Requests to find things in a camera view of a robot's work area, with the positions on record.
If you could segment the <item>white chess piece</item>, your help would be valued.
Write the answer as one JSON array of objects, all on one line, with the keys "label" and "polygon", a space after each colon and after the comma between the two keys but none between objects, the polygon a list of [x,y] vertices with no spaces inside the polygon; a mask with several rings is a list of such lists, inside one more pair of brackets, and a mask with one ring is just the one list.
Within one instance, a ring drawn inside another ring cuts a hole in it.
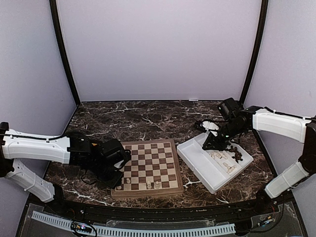
[{"label": "white chess piece", "polygon": [[147,181],[147,189],[151,189],[152,188],[152,183],[151,181]]},{"label": "white chess piece", "polygon": [[159,189],[160,188],[160,181],[156,181],[155,182],[155,189]]}]

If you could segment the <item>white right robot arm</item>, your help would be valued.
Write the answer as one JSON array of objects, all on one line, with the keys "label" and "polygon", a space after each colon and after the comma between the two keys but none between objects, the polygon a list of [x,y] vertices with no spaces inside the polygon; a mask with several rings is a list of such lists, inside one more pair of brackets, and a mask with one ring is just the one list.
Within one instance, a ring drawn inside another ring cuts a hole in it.
[{"label": "white right robot arm", "polygon": [[291,115],[268,107],[250,106],[245,108],[233,98],[228,98],[217,107],[224,124],[215,127],[210,119],[198,122],[204,132],[208,132],[202,145],[203,150],[223,151],[233,138],[248,131],[258,134],[292,140],[301,145],[298,158],[277,177],[267,183],[253,201],[252,210],[263,214],[275,199],[285,191],[295,188],[316,173],[316,119]]}]

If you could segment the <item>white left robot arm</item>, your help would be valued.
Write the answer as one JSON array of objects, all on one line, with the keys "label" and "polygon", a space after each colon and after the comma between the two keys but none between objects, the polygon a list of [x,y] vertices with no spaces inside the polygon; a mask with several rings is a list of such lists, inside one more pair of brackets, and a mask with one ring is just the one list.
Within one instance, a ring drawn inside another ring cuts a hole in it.
[{"label": "white left robot arm", "polygon": [[0,175],[35,195],[59,215],[66,215],[70,205],[63,200],[62,188],[32,172],[22,159],[54,161],[78,166],[92,172],[111,189],[121,185],[121,169],[131,160],[131,151],[121,142],[91,140],[87,135],[71,131],[59,136],[18,132],[8,122],[0,124]]}]

